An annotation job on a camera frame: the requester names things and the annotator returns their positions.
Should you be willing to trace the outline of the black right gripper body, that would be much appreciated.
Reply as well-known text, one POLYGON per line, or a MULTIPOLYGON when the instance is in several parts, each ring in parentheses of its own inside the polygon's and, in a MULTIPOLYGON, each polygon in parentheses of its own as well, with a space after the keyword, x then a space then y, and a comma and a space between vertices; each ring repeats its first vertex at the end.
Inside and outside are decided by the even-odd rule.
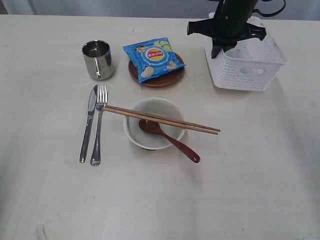
POLYGON ((242 40, 266 37, 266 29, 248 23, 256 0, 220 0, 213 19, 212 40, 233 43, 242 40))

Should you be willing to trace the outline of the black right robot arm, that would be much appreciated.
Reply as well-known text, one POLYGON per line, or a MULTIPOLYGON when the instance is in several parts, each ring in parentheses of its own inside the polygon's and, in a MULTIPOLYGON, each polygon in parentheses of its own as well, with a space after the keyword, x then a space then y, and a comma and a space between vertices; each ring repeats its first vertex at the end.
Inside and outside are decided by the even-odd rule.
POLYGON ((188 23, 187 34, 210 37, 212 59, 220 51, 235 48, 239 41, 254 38, 262 41, 267 35, 266 29, 247 22, 256 4, 256 0, 220 0, 212 18, 188 23))

